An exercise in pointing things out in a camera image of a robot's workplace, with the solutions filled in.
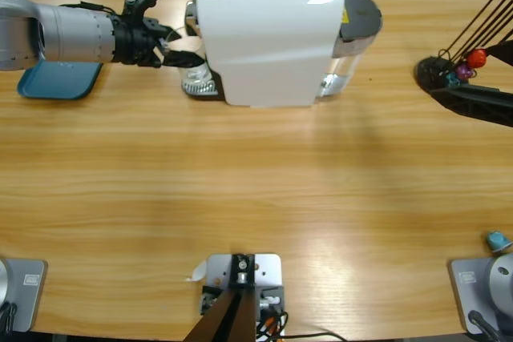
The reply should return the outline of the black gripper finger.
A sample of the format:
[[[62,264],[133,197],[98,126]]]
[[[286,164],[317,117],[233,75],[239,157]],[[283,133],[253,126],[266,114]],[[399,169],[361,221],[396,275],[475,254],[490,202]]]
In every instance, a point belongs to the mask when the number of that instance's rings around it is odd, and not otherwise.
[[[430,96],[458,115],[512,127],[512,93],[464,84],[431,91]]]
[[[492,56],[513,66],[513,40],[500,42],[487,48],[487,56]]]
[[[186,50],[170,50],[164,55],[162,61],[163,66],[185,69],[198,67],[204,63],[205,60],[198,54]]]
[[[175,41],[181,39],[181,34],[171,28],[160,24],[156,18],[146,18],[146,28],[149,34],[155,39],[164,39],[166,41]]]

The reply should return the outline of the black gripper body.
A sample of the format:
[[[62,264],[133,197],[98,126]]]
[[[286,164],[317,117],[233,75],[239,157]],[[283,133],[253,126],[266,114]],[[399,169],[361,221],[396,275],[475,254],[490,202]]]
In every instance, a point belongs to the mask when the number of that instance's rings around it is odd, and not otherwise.
[[[113,17],[113,62],[153,68],[162,66],[162,61],[154,52],[162,38],[155,39],[149,34],[146,18],[131,22],[121,15]]]

